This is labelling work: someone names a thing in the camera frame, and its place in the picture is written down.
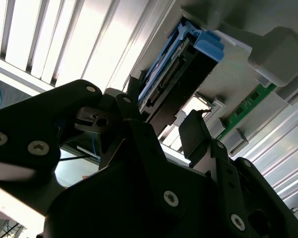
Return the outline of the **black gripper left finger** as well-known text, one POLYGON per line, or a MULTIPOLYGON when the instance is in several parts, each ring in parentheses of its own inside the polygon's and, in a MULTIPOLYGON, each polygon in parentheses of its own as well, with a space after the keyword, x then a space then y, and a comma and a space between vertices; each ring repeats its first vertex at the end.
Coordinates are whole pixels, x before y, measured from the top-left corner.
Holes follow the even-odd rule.
POLYGON ((63 189, 55 179, 60 146, 81 135, 99 136, 100 170, 119 159, 129 140, 156 137, 136 101, 77 80, 0 110, 0 211, 16 218, 47 217, 63 189))

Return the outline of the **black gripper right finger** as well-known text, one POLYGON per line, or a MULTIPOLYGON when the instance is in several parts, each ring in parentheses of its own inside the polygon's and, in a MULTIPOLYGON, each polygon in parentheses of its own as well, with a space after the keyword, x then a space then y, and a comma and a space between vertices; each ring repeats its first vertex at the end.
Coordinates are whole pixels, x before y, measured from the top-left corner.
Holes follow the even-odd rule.
POLYGON ((184 156, 200 172, 201 238, 298 238, 298 219, 248 160, 232 160, 193 110, 179 127, 184 156))

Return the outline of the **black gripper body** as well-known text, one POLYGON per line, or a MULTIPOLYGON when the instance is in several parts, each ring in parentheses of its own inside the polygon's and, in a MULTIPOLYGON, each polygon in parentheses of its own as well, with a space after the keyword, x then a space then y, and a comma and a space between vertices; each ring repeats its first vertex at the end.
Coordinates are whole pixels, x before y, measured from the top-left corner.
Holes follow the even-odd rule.
POLYGON ((65 190, 46 238, 293 238, 296 220, 253 176, 204 140, 201 169, 168 162, 155 137, 127 142, 119 159, 65 190))

